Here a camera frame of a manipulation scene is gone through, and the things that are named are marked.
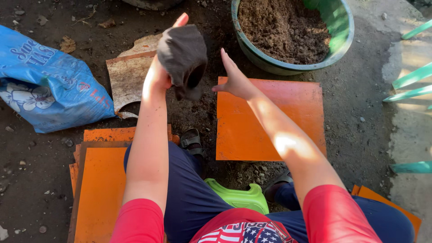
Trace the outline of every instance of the soil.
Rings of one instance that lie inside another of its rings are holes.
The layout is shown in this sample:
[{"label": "soil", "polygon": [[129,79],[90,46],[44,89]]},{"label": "soil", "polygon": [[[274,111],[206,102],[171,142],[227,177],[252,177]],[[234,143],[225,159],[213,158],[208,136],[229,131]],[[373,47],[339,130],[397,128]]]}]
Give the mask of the soil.
[{"label": "soil", "polygon": [[315,64],[329,51],[326,24],[302,0],[242,0],[238,21],[258,49],[279,61]]},{"label": "soil", "polygon": [[[207,46],[209,63],[199,83],[203,96],[195,102],[177,101],[174,91],[170,89],[166,97],[168,123],[172,124],[173,134],[181,135],[191,127],[199,130],[203,149],[208,155],[207,177],[216,179],[222,186],[246,190],[249,183],[260,178],[259,185],[265,189],[287,170],[282,162],[214,160],[217,94],[210,89],[217,84],[218,76],[226,76],[219,54],[220,48],[224,47],[247,77],[320,82],[324,96],[328,160],[347,188],[352,188],[353,184],[364,185],[380,195],[388,194],[390,179],[386,166],[391,159],[386,151],[393,128],[393,111],[389,105],[381,105],[381,100],[388,96],[386,92],[391,87],[384,84],[381,68],[388,61],[387,50],[392,42],[400,40],[399,33],[388,35],[377,32],[368,21],[356,17],[355,39],[361,39],[362,43],[353,42],[341,61],[314,72],[278,76],[257,68],[239,48],[235,31],[229,24],[230,1],[207,1],[208,5],[204,8],[201,3],[186,0],[163,12],[137,11],[136,7],[121,0],[38,2],[2,0],[0,24],[56,49],[60,49],[59,44],[65,35],[71,37],[76,41],[76,50],[70,54],[87,63],[95,79],[109,94],[111,85],[105,60],[132,48],[136,39],[161,33],[171,27],[183,12],[189,14],[189,23],[197,25]],[[82,22],[73,25],[72,16],[76,20],[89,16],[92,12],[89,4],[98,4],[93,17],[85,20],[89,25]],[[19,16],[19,24],[14,24],[13,20],[18,18],[15,16],[17,10],[24,10],[25,14]],[[44,26],[36,22],[39,15],[48,19]],[[109,18],[113,18],[117,25],[106,29],[98,26]],[[136,113],[139,107],[136,102],[124,109]],[[136,124],[137,120],[133,118],[110,118],[77,128],[37,134],[25,119],[0,99],[0,181],[9,181],[7,189],[0,193],[0,225],[9,231],[5,242],[66,242],[72,212],[70,207],[73,205],[69,164],[74,163],[75,147],[66,146],[62,138],[67,137],[74,144],[79,144],[85,129],[123,128]],[[13,128],[14,132],[5,130],[6,126]],[[26,161],[26,165],[20,166],[20,160]],[[54,194],[44,194],[48,190]],[[285,210],[277,205],[269,205],[269,208],[270,212]],[[39,232],[42,225],[47,226],[46,233]],[[14,234],[14,230],[24,228],[26,231]]]}]

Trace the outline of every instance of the person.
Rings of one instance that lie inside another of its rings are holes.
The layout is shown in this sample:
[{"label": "person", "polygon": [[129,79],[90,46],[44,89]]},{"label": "person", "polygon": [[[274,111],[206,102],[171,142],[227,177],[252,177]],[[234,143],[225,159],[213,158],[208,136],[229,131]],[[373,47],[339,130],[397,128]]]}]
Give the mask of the person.
[{"label": "person", "polygon": [[[185,25],[183,14],[174,27]],[[291,211],[260,214],[233,208],[201,178],[200,153],[189,154],[166,135],[168,74],[153,59],[140,115],[125,154],[126,185],[111,242],[306,243],[414,241],[405,215],[383,203],[351,196],[312,140],[237,68],[224,49],[226,84],[212,88],[247,101],[289,168],[264,193]],[[190,144],[200,148],[197,140]]]}]

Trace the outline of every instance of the red t-shirt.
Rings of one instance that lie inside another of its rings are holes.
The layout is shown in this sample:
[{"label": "red t-shirt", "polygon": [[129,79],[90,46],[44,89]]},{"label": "red t-shirt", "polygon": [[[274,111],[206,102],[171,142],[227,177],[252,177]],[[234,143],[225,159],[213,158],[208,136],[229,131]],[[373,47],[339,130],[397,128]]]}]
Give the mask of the red t-shirt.
[{"label": "red t-shirt", "polygon": [[[303,202],[303,216],[311,243],[368,242],[381,240],[352,197],[336,185],[313,188]],[[163,241],[163,215],[148,199],[129,201],[120,210],[112,243]],[[205,224],[191,243],[296,243],[285,227],[246,208],[220,213]]]}]

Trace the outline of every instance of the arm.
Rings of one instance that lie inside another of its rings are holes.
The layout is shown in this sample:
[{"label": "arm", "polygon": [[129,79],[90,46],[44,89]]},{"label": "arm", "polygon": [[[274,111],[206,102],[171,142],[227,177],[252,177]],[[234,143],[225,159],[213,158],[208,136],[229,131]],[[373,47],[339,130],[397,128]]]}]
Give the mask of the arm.
[{"label": "arm", "polygon": [[249,81],[223,49],[221,55],[229,79],[212,91],[229,92],[248,102],[291,171],[300,206],[303,208],[307,193],[319,185],[336,185],[345,190],[336,171],[306,133]]},{"label": "arm", "polygon": [[[188,21],[181,15],[174,27]],[[171,80],[154,57],[144,80],[140,115],[130,149],[123,204],[133,199],[154,201],[165,212],[168,190],[168,137],[165,93]]]}]

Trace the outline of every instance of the navy blue pants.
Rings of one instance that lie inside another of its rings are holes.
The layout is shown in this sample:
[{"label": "navy blue pants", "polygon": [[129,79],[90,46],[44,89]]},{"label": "navy blue pants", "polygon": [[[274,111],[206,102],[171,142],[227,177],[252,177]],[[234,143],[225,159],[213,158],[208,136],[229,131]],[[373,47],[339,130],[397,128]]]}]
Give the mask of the navy blue pants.
[{"label": "navy blue pants", "polygon": [[[130,146],[124,156],[126,171]],[[217,214],[231,209],[199,176],[199,161],[172,142],[168,145],[168,196],[164,217],[165,233],[170,243],[188,243],[194,234]],[[383,243],[412,243],[414,229],[409,219],[399,210],[384,203],[353,196],[368,222]],[[275,195],[279,205],[291,211],[270,213],[266,216],[281,222],[299,243],[307,243],[308,236],[302,211],[292,183],[281,186]]]}]

